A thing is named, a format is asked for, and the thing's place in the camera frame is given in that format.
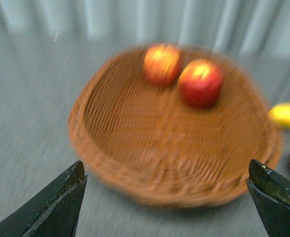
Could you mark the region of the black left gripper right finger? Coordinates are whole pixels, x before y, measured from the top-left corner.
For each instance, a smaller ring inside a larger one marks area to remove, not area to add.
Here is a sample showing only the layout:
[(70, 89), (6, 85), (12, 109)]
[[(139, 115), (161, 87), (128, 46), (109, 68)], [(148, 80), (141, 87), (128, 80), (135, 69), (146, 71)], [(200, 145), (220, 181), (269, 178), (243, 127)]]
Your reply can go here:
[(247, 188), (267, 234), (290, 237), (290, 180), (253, 159)]

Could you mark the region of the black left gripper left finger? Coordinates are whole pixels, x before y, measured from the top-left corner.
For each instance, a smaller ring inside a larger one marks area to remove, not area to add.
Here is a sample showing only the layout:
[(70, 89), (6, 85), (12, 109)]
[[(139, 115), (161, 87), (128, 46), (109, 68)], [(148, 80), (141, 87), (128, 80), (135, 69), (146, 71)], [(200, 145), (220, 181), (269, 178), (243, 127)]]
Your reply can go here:
[(75, 162), (38, 194), (0, 222), (0, 237), (73, 237), (87, 184)]

